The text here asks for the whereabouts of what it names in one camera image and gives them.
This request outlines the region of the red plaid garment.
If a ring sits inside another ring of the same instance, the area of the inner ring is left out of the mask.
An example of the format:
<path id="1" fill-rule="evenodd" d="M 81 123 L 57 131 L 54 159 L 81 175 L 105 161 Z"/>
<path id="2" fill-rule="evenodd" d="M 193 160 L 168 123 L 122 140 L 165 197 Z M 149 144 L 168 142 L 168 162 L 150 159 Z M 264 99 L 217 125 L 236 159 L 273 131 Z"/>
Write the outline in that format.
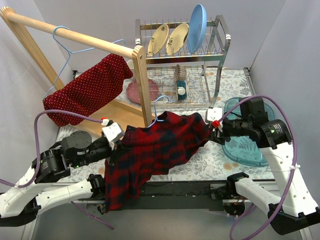
<path id="1" fill-rule="evenodd" d="M 164 111 L 151 127 L 128 126 L 121 143 L 129 151 L 114 165 L 105 163 L 105 212 L 139 197 L 141 186 L 151 176 L 166 175 L 171 168 L 186 164 L 210 135 L 210 128 L 197 112 L 177 115 Z"/>

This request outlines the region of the red polka dot skirt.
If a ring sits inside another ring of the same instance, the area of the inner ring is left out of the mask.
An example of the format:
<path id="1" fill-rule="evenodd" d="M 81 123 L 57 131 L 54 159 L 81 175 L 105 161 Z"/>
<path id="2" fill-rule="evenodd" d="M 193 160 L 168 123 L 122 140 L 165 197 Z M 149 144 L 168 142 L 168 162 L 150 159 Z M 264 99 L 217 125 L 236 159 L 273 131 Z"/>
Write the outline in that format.
<path id="1" fill-rule="evenodd" d="M 63 110 L 90 116 L 123 91 L 125 79 L 133 77 L 122 56 L 109 54 L 64 88 L 43 100 L 45 110 Z"/>

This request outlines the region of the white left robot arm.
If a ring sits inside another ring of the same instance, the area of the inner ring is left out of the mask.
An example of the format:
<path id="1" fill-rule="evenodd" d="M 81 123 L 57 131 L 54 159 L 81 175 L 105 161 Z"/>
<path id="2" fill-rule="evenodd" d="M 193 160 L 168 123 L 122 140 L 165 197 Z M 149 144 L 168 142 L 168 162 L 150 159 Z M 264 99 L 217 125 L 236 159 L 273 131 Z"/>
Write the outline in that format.
<path id="1" fill-rule="evenodd" d="M 50 149 L 40 154 L 40 161 L 34 160 L 26 174 L 7 192 L 0 195 L 0 225 L 20 227 L 36 219 L 49 209 L 68 202 L 89 199 L 101 200 L 106 196 L 106 184 L 100 174 L 90 174 L 88 178 L 56 190 L 46 189 L 59 180 L 69 177 L 71 169 L 88 166 L 103 159 L 116 160 L 128 151 L 121 143 L 123 131 L 107 132 L 101 137 L 92 136 L 82 130 L 56 142 Z"/>

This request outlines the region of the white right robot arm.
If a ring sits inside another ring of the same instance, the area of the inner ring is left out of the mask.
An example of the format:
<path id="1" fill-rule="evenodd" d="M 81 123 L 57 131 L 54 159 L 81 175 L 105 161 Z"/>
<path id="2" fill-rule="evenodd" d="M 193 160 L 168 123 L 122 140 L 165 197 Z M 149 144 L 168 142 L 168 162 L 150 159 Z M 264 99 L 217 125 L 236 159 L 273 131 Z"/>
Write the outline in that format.
<path id="1" fill-rule="evenodd" d="M 226 192 L 232 199 L 240 196 L 251 201 L 252 210 L 258 207 L 267 215 L 267 221 L 250 240 L 271 226 L 279 235 L 286 235 L 320 222 L 320 207 L 313 199 L 297 163 L 298 147 L 292 126 L 286 115 L 283 120 L 269 120 L 264 108 L 265 95 L 242 98 L 236 104 L 241 118 L 229 120 L 226 112 L 219 122 L 221 136 L 228 142 L 231 137 L 248 136 L 256 143 L 267 160 L 281 196 L 274 195 L 254 182 L 246 173 L 227 177 Z"/>

